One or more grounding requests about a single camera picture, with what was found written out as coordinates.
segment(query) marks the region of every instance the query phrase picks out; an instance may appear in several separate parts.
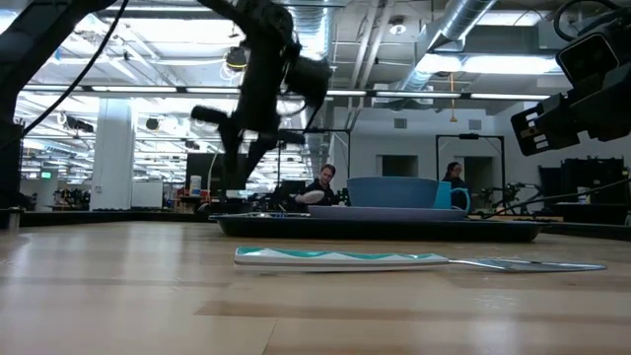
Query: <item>monitor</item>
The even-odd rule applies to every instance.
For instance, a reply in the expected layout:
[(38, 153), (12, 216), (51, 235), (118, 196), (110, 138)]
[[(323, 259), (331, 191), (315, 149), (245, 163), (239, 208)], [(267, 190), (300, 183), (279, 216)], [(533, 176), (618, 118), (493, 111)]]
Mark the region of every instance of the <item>monitor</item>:
[[(245, 161), (247, 156), (245, 154), (239, 154), (240, 163)], [(190, 177), (192, 176), (200, 176), (201, 177), (201, 188), (206, 189), (208, 185), (208, 171), (210, 171), (210, 166), (212, 165), (212, 172), (210, 174), (210, 189), (212, 191), (217, 191), (222, 189), (222, 174), (223, 174), (223, 162), (224, 155), (223, 154), (215, 154), (215, 153), (189, 153), (186, 155), (186, 189), (190, 188)], [(246, 181), (230, 181), (228, 185), (228, 189), (231, 190), (245, 190)]]

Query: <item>mug handle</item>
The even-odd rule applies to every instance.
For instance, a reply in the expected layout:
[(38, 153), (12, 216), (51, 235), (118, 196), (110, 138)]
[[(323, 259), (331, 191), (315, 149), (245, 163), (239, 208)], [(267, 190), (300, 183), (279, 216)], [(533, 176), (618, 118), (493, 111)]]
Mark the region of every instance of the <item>mug handle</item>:
[(471, 198), (469, 198), (469, 191), (466, 188), (462, 188), (462, 187), (452, 188), (452, 193), (459, 192), (459, 191), (463, 192), (464, 197), (466, 197), (466, 208), (464, 209), (464, 211), (468, 212), (469, 209), (471, 208)]

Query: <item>black cable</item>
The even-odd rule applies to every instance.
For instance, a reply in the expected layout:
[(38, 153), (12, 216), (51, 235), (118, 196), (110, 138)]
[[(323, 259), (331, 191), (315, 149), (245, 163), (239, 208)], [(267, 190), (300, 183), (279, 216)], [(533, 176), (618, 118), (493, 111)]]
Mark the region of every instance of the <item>black cable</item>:
[(19, 140), (19, 139), (22, 139), (22, 138), (26, 137), (27, 134), (29, 134), (38, 124), (42, 123), (57, 107), (59, 107), (59, 105), (61, 103), (63, 103), (64, 100), (66, 100), (70, 96), (70, 94), (72, 94), (72, 92), (75, 90), (75, 88), (77, 88), (77, 86), (79, 86), (79, 84), (81, 83), (83, 78), (88, 74), (90, 69), (92, 69), (93, 65), (97, 62), (97, 60), (101, 56), (101, 53), (103, 53), (103, 51), (105, 50), (105, 47), (107, 46), (107, 43), (109, 42), (109, 39), (113, 35), (114, 30), (116, 30), (116, 26), (118, 25), (118, 21), (120, 21), (120, 18), (122, 17), (122, 14), (125, 12), (125, 8), (127, 7), (128, 3), (129, 3), (129, 0), (123, 0), (122, 1), (122, 4), (120, 5), (120, 9), (118, 9), (118, 13), (116, 14), (116, 17), (114, 17), (114, 20), (111, 23), (111, 25), (109, 26), (109, 30), (107, 30), (107, 33), (105, 34), (105, 36), (103, 38), (103, 41), (99, 45), (99, 48), (97, 48), (97, 51), (92, 56), (92, 58), (90, 59), (88, 64), (86, 64), (85, 68), (83, 68), (83, 70), (81, 71), (81, 73), (79, 73), (77, 78), (72, 82), (72, 84), (70, 84), (68, 89), (66, 89), (66, 91), (63, 94), (61, 94), (59, 99), (57, 99), (57, 101), (54, 102), (54, 104), (52, 104), (36, 120), (34, 120), (31, 124), (29, 124), (29, 126), (27, 128), (25, 128), (25, 130), (22, 132), (22, 135), (20, 137), (16, 137), (16, 138), (10, 140), (7, 144), (2, 146), (0, 151), (3, 151), (6, 148), (8, 148), (9, 146), (11, 146), (11, 144), (13, 144), (16, 140)]
[(571, 40), (575, 39), (575, 37), (573, 37), (571, 35), (568, 35), (568, 34), (564, 33), (563, 30), (561, 30), (561, 17), (570, 8), (570, 6), (576, 5), (576, 4), (582, 3), (582, 2), (596, 2), (596, 3), (600, 4), (600, 5), (603, 5), (603, 6), (607, 7), (607, 8), (609, 8), (609, 10), (618, 10), (618, 9), (620, 9), (620, 6), (616, 5), (615, 3), (613, 3), (610, 0), (570, 0), (570, 1), (566, 2), (565, 4), (561, 5), (559, 10), (557, 10), (556, 13), (554, 14), (554, 20), (552, 21), (552, 26), (554, 27), (554, 32), (556, 33), (557, 36), (559, 36), (562, 39), (567, 40), (567, 41), (571, 41)]
[(590, 194), (593, 194), (595, 192), (599, 192), (601, 190), (604, 190), (606, 188), (614, 187), (614, 186), (620, 185), (621, 183), (626, 183), (626, 182), (631, 182), (631, 177), (630, 178), (626, 178), (626, 179), (622, 179), (622, 180), (617, 181), (617, 182), (613, 182), (613, 183), (607, 184), (605, 186), (592, 188), (592, 189), (584, 191), (584, 192), (567, 193), (567, 194), (563, 194), (563, 195), (542, 197), (542, 198), (537, 198), (537, 199), (534, 199), (534, 200), (518, 203), (518, 204), (513, 205), (513, 206), (511, 206), (509, 208), (504, 208), (504, 209), (501, 209), (501, 210), (499, 210), (499, 211), (497, 211), (495, 213), (492, 213), (490, 215), (486, 215), (486, 216), (482, 217), (482, 219), (488, 219), (488, 218), (500, 215), (500, 214), (506, 212), (507, 210), (509, 210), (510, 208), (517, 208), (517, 207), (522, 207), (522, 206), (528, 206), (528, 205), (530, 205), (532, 203), (538, 203), (538, 202), (554, 201), (554, 200), (559, 200), (559, 199), (573, 198), (573, 197), (580, 197), (580, 196), (584, 196), (584, 195), (590, 195)]

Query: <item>wooden table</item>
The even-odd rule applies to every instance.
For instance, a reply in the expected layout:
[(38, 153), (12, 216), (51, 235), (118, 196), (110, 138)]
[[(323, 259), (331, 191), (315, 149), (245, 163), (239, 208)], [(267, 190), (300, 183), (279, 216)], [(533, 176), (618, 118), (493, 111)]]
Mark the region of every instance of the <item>wooden table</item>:
[[(239, 274), (238, 246), (605, 263), (606, 271)], [(216, 225), (0, 235), (0, 354), (630, 354), (631, 244), (249, 240)]]

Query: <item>white plate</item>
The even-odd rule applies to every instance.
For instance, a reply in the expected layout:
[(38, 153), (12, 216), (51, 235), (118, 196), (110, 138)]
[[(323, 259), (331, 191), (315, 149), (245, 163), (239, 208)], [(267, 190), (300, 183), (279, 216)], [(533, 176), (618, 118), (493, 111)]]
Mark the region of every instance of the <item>white plate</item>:
[(313, 218), (344, 221), (432, 222), (461, 221), (466, 212), (431, 208), (309, 206)]

